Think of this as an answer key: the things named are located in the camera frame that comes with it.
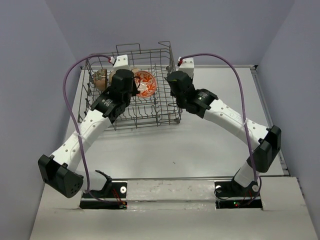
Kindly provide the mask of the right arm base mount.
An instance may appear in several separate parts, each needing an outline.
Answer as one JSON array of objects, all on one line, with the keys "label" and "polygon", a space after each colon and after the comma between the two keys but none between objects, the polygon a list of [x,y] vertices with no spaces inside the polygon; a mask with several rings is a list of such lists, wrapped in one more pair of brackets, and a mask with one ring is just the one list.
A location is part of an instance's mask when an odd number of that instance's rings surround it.
[{"label": "right arm base mount", "polygon": [[257,182],[243,188],[236,182],[217,181],[214,183],[216,209],[263,209]]}]

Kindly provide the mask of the brown glazed bowl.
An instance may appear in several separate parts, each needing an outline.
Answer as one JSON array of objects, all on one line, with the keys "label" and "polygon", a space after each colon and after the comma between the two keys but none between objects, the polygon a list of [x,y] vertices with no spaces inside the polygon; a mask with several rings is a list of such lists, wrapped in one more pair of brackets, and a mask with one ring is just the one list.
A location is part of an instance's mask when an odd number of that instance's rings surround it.
[{"label": "brown glazed bowl", "polygon": [[107,70],[105,68],[99,69],[93,74],[93,84],[101,92],[107,88]]}]

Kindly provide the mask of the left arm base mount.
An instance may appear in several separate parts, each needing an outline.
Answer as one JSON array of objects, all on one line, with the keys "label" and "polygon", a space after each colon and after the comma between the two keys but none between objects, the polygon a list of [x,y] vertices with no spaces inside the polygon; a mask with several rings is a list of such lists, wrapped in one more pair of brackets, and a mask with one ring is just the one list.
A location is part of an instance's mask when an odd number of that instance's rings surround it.
[{"label": "left arm base mount", "polygon": [[125,210],[128,207],[127,185],[125,181],[113,182],[112,178],[100,170],[90,173],[90,183],[98,189],[82,192],[79,207],[83,210]]}]

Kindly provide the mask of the orange floral bowl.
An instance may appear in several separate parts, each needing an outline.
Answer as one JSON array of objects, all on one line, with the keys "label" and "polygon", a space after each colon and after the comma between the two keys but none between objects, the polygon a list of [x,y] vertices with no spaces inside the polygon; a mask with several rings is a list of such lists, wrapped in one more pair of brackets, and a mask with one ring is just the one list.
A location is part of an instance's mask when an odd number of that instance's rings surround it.
[{"label": "orange floral bowl", "polygon": [[135,84],[139,93],[139,98],[150,98],[157,89],[156,78],[148,71],[137,71],[135,74]]}]

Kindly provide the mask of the metal rail bar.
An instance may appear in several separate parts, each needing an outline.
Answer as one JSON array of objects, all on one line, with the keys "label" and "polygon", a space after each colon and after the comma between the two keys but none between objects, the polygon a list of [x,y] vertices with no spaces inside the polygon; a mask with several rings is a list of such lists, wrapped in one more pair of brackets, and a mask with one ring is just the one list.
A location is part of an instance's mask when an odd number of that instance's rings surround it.
[{"label": "metal rail bar", "polygon": [[136,177],[136,178],[113,178],[115,181],[184,181],[184,180],[231,180],[232,176],[195,176],[195,177]]}]

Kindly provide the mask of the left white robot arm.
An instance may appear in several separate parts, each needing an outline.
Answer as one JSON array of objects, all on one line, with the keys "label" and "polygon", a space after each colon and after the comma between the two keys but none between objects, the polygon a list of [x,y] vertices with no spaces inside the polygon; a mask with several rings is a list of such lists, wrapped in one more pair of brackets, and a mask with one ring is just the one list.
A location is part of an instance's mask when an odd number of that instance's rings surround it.
[{"label": "left white robot arm", "polygon": [[111,85],[92,104],[72,135],[50,156],[39,158],[40,174],[47,185],[66,198],[72,198],[90,186],[89,172],[86,170],[84,175],[77,173],[78,165],[85,160],[85,152],[101,133],[125,112],[135,90],[133,72],[117,70]]}]

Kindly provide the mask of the white bowl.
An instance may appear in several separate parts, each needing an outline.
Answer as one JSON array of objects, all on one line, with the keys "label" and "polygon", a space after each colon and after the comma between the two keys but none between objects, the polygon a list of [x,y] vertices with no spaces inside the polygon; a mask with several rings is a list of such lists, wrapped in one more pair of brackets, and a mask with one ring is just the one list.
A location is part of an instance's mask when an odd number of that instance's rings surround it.
[{"label": "white bowl", "polygon": [[115,75],[115,73],[116,72],[113,70],[113,71],[110,72],[110,74],[108,76],[108,82],[109,82],[110,85],[112,83],[112,79],[113,79],[113,76]]},{"label": "white bowl", "polygon": [[135,73],[137,73],[139,71],[139,69],[136,68],[136,67],[133,67],[133,68],[131,68],[131,71],[135,74]]}]

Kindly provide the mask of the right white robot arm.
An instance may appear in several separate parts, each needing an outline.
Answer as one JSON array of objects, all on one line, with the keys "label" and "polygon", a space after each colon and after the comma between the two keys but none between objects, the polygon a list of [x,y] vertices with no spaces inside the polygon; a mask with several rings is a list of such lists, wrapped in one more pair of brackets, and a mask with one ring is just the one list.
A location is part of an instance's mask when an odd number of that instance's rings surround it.
[{"label": "right white robot arm", "polygon": [[255,123],[227,106],[207,89],[195,89],[192,79],[183,71],[174,71],[166,78],[177,106],[188,113],[217,124],[250,146],[252,154],[235,173],[230,190],[242,196],[255,182],[255,177],[266,173],[281,149],[282,131]]}]

